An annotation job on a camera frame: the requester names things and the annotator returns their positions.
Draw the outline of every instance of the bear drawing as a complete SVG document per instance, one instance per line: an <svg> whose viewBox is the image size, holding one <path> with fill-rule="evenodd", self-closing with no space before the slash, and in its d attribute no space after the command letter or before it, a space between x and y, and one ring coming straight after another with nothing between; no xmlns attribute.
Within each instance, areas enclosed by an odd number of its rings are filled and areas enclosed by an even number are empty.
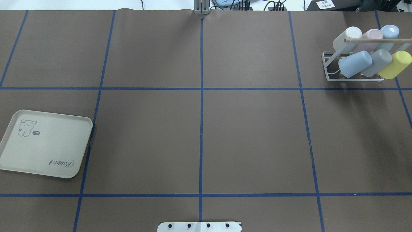
<svg viewBox="0 0 412 232"><path fill-rule="evenodd" d="M24 119L21 120L19 136L24 136L24 137L29 136L31 133L31 130L33 129L36 123L37 123L36 121L30 121L30 120L24 120Z"/></svg>

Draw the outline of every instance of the wooden rod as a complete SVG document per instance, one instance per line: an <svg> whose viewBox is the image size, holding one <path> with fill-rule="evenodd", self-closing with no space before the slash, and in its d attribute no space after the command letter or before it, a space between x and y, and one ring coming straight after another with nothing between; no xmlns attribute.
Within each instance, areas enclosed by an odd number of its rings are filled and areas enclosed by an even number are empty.
<svg viewBox="0 0 412 232"><path fill-rule="evenodd" d="M412 43L412 39L354 39L345 38L345 43Z"/></svg>

